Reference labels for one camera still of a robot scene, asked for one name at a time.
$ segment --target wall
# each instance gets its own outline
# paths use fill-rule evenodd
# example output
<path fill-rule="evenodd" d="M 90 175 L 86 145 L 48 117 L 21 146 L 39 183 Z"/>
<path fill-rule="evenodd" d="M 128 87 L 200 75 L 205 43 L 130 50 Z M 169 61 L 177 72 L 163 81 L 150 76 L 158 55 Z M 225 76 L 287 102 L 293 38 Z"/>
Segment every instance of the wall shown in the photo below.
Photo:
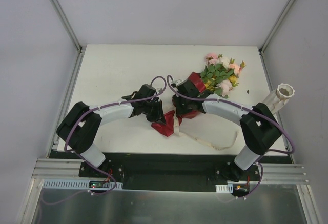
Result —
<path fill-rule="evenodd" d="M 86 44 L 260 47 L 287 0 L 59 0 Z"/>
<path fill-rule="evenodd" d="M 328 223 L 328 0 L 297 0 L 264 56 L 273 84 L 286 82 L 295 89 L 281 117 Z"/>
<path fill-rule="evenodd" d="M 15 223 L 76 51 L 49 0 L 0 0 L 0 11 L 0 223 Z"/>

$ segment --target white vase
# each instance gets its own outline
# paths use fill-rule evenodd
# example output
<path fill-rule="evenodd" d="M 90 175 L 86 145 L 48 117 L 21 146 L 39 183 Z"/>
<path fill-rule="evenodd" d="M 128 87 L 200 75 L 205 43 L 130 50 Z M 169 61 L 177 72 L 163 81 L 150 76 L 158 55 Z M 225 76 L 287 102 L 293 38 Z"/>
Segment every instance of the white vase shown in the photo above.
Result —
<path fill-rule="evenodd" d="M 262 103 L 269 108 L 272 114 L 276 114 L 294 95 L 295 90 L 291 85 L 281 83 L 263 100 Z"/>

